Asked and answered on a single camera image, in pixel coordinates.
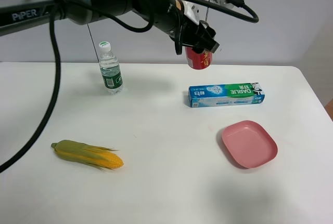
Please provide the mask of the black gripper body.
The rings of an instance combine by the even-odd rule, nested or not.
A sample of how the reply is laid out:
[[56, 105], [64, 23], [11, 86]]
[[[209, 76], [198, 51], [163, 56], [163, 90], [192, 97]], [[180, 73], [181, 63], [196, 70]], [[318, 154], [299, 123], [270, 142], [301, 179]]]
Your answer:
[[177, 55], [182, 54], [183, 47], [192, 48], [198, 54], [204, 51], [198, 35], [199, 30], [200, 26], [185, 16], [177, 13], [169, 13], [166, 16], [166, 34], [174, 42]]

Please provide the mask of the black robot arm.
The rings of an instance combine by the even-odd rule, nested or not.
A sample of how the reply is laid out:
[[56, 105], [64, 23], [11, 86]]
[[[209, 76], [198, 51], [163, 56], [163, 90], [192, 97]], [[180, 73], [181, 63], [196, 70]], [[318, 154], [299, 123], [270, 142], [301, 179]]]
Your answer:
[[128, 30], [142, 33], [156, 27], [171, 38], [177, 54], [183, 47], [199, 54], [215, 52], [219, 47], [215, 31], [191, 19], [184, 0], [1, 0], [1, 35], [45, 24], [50, 18], [70, 19], [78, 25], [106, 18], [119, 21], [121, 15], [130, 11], [147, 25], [127, 25]]

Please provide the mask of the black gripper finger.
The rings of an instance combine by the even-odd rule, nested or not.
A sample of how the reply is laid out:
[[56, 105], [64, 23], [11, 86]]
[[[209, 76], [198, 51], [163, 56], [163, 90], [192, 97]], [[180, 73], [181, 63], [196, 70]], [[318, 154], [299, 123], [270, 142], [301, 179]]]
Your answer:
[[205, 21], [200, 21], [199, 27], [194, 35], [192, 50], [201, 54], [204, 51], [215, 53], [219, 48], [219, 43], [214, 40], [216, 32]]

